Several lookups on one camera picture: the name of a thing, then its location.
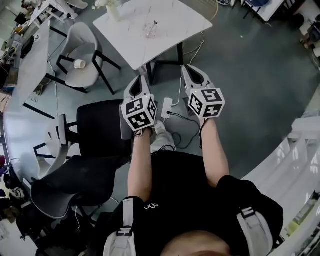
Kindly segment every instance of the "white chair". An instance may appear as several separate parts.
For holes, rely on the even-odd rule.
[[[35,146],[34,153],[39,166],[38,179],[53,173],[61,167],[68,156],[69,147],[72,145],[66,139],[66,117],[64,114],[52,120],[45,132],[45,143]],[[51,155],[39,154],[38,149],[47,146]],[[49,164],[47,159],[54,159],[53,164]]]
[[[72,69],[67,71],[66,68],[64,68],[64,66],[60,63],[61,60],[73,63],[75,60],[70,58],[69,55],[85,44],[94,44],[95,46],[93,53],[81,56],[81,59],[86,62],[86,66],[81,69],[75,68],[73,65]],[[90,87],[95,84],[100,75],[105,84],[108,86],[112,95],[114,95],[115,92],[111,88],[104,73],[102,72],[103,62],[108,62],[117,69],[121,69],[120,66],[102,54],[101,45],[96,39],[94,33],[85,23],[78,22],[74,24],[69,29],[66,43],[56,62],[56,65],[66,74],[65,83],[68,86],[75,88]]]

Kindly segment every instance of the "backpack strap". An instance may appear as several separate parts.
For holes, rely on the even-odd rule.
[[[268,255],[273,248],[273,237],[266,219],[252,207],[240,209],[237,219],[245,235],[249,255]]]
[[[135,235],[132,231],[134,223],[134,199],[122,201],[123,227],[108,236],[103,256],[136,256]]]

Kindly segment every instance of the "black office chair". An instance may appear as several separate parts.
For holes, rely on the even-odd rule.
[[[31,199],[42,213],[63,219],[71,206],[78,206],[82,215],[94,222],[82,207],[108,201],[116,170],[131,159],[131,140],[121,139],[122,102],[110,100],[81,106],[77,122],[65,125],[66,143],[79,143],[81,156],[71,157],[55,172],[32,184]],[[75,125],[78,133],[69,130]]]

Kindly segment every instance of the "gray floor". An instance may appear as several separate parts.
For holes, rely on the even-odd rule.
[[[251,15],[242,19],[245,12],[239,5],[234,9],[220,5],[213,27],[205,32],[205,43],[192,63],[210,75],[211,81],[221,88],[225,97],[225,108],[216,122],[231,174],[238,178],[253,170],[288,135],[292,122],[303,114],[320,81],[307,50],[299,44],[299,31],[292,31],[280,22],[273,22],[271,27],[252,19]],[[118,71],[108,64],[103,66],[106,77],[117,93],[112,96],[101,79],[89,89],[89,94],[58,84],[59,114],[66,114],[68,122],[76,120],[77,109],[82,105],[121,99],[123,90],[136,75],[93,26],[93,21],[104,13],[104,9],[92,10],[88,7],[79,12],[76,22],[88,24],[103,45],[104,54],[122,67]],[[68,21],[64,27],[60,23],[54,26],[67,31],[70,25],[72,23]],[[51,33],[50,54],[63,39]],[[188,40],[184,51],[193,49],[201,40],[201,35]],[[61,48],[51,57],[53,64]],[[186,55],[185,63],[192,56]],[[177,58],[176,50],[169,50],[163,58]],[[165,97],[173,98],[174,102],[178,100],[180,74],[177,66],[165,66],[159,70],[155,78],[156,85],[151,88],[158,101],[158,115],[161,114]],[[57,75],[64,78],[61,72]],[[184,90],[181,91],[181,97],[185,97]],[[27,103],[56,116],[53,83],[37,101],[29,99]],[[183,101],[172,111],[187,117]],[[37,176],[33,147],[44,142],[44,129],[48,122],[49,119],[17,106],[13,96],[5,113],[5,132],[10,157],[20,158],[16,168],[21,177],[29,179]],[[197,132],[195,124],[177,117],[167,120],[165,125],[170,132],[181,134],[181,146],[188,143]],[[199,144],[197,137],[184,151],[201,155]],[[113,197],[117,200],[127,195],[128,169],[129,166],[125,165],[116,173]],[[112,210],[115,206],[110,201],[104,210]]]

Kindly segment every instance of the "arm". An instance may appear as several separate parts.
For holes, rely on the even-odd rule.
[[[204,124],[204,121],[204,119],[200,119],[201,126]],[[209,118],[205,122],[201,138],[206,177],[209,185],[215,188],[223,176],[229,175],[229,166],[213,118]]]
[[[134,138],[132,161],[128,175],[128,196],[148,201],[152,189],[150,130]]]

